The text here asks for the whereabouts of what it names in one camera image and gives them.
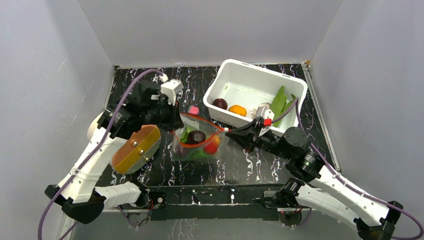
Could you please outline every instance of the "cable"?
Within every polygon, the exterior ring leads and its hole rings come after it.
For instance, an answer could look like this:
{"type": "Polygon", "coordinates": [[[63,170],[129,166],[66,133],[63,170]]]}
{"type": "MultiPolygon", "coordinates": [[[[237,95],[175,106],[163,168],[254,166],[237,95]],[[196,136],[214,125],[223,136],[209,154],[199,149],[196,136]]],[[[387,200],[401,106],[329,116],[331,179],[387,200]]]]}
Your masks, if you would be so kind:
{"type": "Polygon", "coordinates": [[[72,231],[72,229],[74,229],[75,228],[75,226],[77,225],[79,223],[79,221],[75,221],[75,223],[72,225],[72,226],[70,226],[70,228],[68,229],[68,230],[66,230],[66,232],[63,234],[63,236],[61,236],[60,238],[59,238],[59,240],[64,240],[65,239],[65,237],[72,231]]]}
{"type": "MultiPolygon", "coordinates": [[[[297,119],[299,120],[299,126],[300,126],[300,128],[303,130],[303,131],[305,131],[305,129],[304,129],[304,126],[302,125],[302,122],[301,122],[301,116],[300,116],[300,114],[299,114],[299,98],[298,97],[296,97],[295,99],[294,99],[294,101],[293,101],[293,104],[292,104],[292,106],[293,105],[295,105],[296,106],[296,116],[297,116],[297,119]]],[[[287,115],[287,113],[289,112],[290,110],[288,110],[287,112],[285,112],[282,116],[285,116],[285,115],[287,115]]],[[[324,155],[318,150],[318,148],[314,145],[314,144],[311,144],[311,146],[312,146],[312,149],[318,154],[318,156],[322,159],[322,161],[324,162],[324,164],[325,164],[325,166],[328,168],[328,170],[335,176],[335,178],[338,180],[338,181],[340,181],[342,184],[345,184],[345,181],[340,177],[340,174],[336,171],[336,170],[334,170],[334,168],[329,164],[329,162],[327,161],[327,159],[324,157],[324,155]]],[[[359,191],[359,190],[357,190],[356,188],[354,188],[354,187],[352,187],[351,185],[349,185],[349,183],[348,182],[346,182],[346,187],[348,188],[348,189],[350,189],[350,190],[352,190],[353,192],[355,192],[355,193],[357,193],[357,194],[359,194],[359,195],[362,195],[363,194],[363,196],[364,197],[366,197],[367,199],[370,199],[370,200],[373,200],[373,201],[376,201],[377,203],[380,203],[380,204],[383,204],[383,205],[385,205],[386,207],[388,207],[388,208],[391,208],[391,209],[394,209],[394,210],[396,210],[396,211],[398,211],[398,212],[400,212],[400,213],[402,213],[402,214],[404,214],[404,215],[406,215],[408,218],[410,218],[412,221],[414,221],[415,223],[416,223],[416,225],[418,226],[418,228],[419,228],[419,234],[418,235],[416,235],[416,236],[413,236],[413,237],[400,237],[400,236],[392,236],[391,238],[392,239],[397,239],[397,240],[417,240],[417,239],[420,239],[422,236],[424,236],[424,228],[423,228],[423,225],[421,225],[421,223],[418,221],[418,219],[416,219],[414,216],[412,216],[411,214],[409,214],[408,212],[406,212],[405,210],[403,210],[403,209],[400,209],[399,207],[396,207],[396,206],[393,206],[393,205],[391,205],[390,203],[388,203],[388,202],[386,202],[386,201],[383,201],[383,200],[381,200],[381,199],[378,199],[378,198],[376,198],[376,197],[374,197],[374,196],[371,196],[371,195],[369,195],[369,194],[367,194],[367,193],[363,193],[362,191],[359,191]]]]}
{"type": "Polygon", "coordinates": [[[283,114],[281,114],[281,116],[277,117],[275,120],[272,121],[273,124],[275,124],[276,122],[280,121],[281,119],[283,119],[287,114],[290,113],[290,111],[294,108],[295,104],[299,101],[299,98],[295,98],[293,99],[293,103],[291,104],[291,106],[287,109],[287,111],[285,111],[283,114]]]}
{"type": "Polygon", "coordinates": [[[147,209],[147,211],[148,211],[148,217],[149,218],[151,218],[152,217],[152,209],[153,209],[153,207],[154,207],[155,205],[153,205],[153,199],[151,200],[151,208],[150,208],[150,210],[149,209],[147,209]]]}
{"type": "Polygon", "coordinates": [[[131,225],[131,227],[133,228],[138,228],[137,223],[131,221],[131,219],[128,217],[128,215],[124,212],[124,210],[122,210],[121,206],[117,206],[117,208],[119,209],[119,211],[122,213],[123,217],[126,219],[126,221],[129,223],[129,225],[131,225]]]}
{"type": "MultiPolygon", "coordinates": [[[[130,94],[131,90],[133,89],[134,85],[144,76],[146,76],[149,73],[157,73],[160,76],[163,76],[164,74],[157,70],[157,69],[147,69],[146,71],[142,72],[140,75],[138,75],[134,80],[132,80],[129,87],[126,89],[125,93],[122,95],[121,99],[119,100],[118,105],[115,108],[115,111],[113,112],[113,116],[109,121],[109,124],[107,125],[106,132],[104,133],[103,137],[101,138],[98,145],[90,152],[90,154],[81,162],[81,164],[78,166],[77,171],[82,169],[84,165],[94,156],[94,154],[102,147],[103,143],[106,140],[106,137],[108,136],[109,131],[112,128],[113,123],[115,122],[115,119],[117,117],[117,114],[119,110],[122,107],[122,104],[124,103],[127,96],[130,94]]],[[[49,209],[52,207],[55,200],[59,197],[59,195],[65,190],[65,188],[71,183],[71,181],[75,178],[75,174],[72,174],[69,179],[63,184],[63,186],[56,192],[56,194],[51,198],[50,202],[47,204],[47,207],[45,208],[44,212],[41,215],[41,219],[38,223],[38,240],[43,240],[43,224],[46,219],[47,213],[49,212],[49,209]]]]}
{"type": "Polygon", "coordinates": [[[144,221],[146,221],[146,224],[149,222],[149,217],[146,217],[145,219],[143,219],[138,225],[137,225],[137,227],[140,227],[141,225],[142,225],[142,223],[144,222],[144,221]]]}
{"type": "Polygon", "coordinates": [[[296,208],[296,211],[294,211],[294,213],[300,213],[302,209],[304,209],[304,206],[301,205],[299,211],[297,211],[297,208],[296,208]]]}
{"type": "Polygon", "coordinates": [[[299,204],[296,206],[296,209],[294,210],[294,211],[292,211],[291,213],[293,214],[293,213],[296,213],[297,211],[298,211],[298,208],[299,208],[299,204]]]}
{"type": "Polygon", "coordinates": [[[306,217],[305,221],[302,222],[301,224],[297,225],[296,228],[302,227],[303,225],[305,225],[306,222],[311,218],[311,215],[312,215],[312,208],[309,208],[309,212],[307,214],[307,217],[306,217]]]}

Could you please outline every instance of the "ziplock bag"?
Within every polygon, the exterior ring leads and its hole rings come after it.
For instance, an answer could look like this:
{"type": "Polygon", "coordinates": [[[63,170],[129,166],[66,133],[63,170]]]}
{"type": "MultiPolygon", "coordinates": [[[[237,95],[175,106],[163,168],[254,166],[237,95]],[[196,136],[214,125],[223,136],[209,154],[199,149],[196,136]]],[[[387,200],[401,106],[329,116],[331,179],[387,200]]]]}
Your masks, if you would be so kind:
{"type": "Polygon", "coordinates": [[[224,128],[201,117],[181,114],[184,127],[175,130],[172,140],[174,159],[215,158],[228,143],[224,128]]]}

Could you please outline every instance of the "pink object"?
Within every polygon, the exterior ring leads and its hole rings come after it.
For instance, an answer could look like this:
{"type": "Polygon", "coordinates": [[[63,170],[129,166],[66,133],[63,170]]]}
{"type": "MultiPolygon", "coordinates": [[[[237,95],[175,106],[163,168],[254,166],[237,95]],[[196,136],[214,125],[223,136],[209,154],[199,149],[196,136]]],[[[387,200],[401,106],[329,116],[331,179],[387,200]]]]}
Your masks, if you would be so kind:
{"type": "Polygon", "coordinates": [[[196,107],[196,106],[190,106],[188,108],[188,113],[191,114],[191,115],[197,116],[197,115],[199,115],[199,108],[196,107]]]}

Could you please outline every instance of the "orange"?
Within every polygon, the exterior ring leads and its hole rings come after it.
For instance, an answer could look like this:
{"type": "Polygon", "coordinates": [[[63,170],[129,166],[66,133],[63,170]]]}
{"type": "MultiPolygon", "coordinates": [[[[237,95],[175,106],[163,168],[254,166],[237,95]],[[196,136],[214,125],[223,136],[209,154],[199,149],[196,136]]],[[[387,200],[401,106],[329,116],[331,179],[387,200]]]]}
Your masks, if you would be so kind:
{"type": "Polygon", "coordinates": [[[228,109],[228,111],[235,113],[235,114],[238,114],[238,115],[241,115],[243,117],[246,117],[246,114],[248,113],[246,111],[246,108],[244,108],[240,105],[233,105],[228,109]]]}

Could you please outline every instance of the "black bracket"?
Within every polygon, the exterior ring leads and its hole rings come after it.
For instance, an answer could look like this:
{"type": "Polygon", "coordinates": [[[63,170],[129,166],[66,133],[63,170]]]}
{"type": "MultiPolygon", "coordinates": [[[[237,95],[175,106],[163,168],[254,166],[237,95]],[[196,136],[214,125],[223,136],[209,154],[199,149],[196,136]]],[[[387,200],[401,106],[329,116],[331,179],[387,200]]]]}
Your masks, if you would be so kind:
{"type": "Polygon", "coordinates": [[[298,206],[298,191],[304,185],[303,181],[291,177],[280,191],[264,191],[262,198],[256,201],[268,209],[294,208],[298,206]]]}
{"type": "MultiPolygon", "coordinates": [[[[397,201],[389,201],[389,204],[404,209],[404,206],[397,201]]],[[[368,226],[362,219],[355,218],[358,235],[363,240],[390,240],[395,231],[395,224],[398,222],[401,213],[393,208],[388,210],[386,218],[380,218],[381,225],[368,226]]]]}
{"type": "MultiPolygon", "coordinates": [[[[44,191],[50,199],[59,191],[59,187],[55,185],[49,185],[44,191]]],[[[54,201],[56,204],[62,206],[62,211],[70,218],[77,220],[82,224],[89,224],[96,219],[103,211],[105,207],[104,201],[105,196],[101,196],[95,190],[93,190],[90,199],[87,202],[73,203],[72,198],[65,199],[62,195],[59,195],[54,201]]]]}

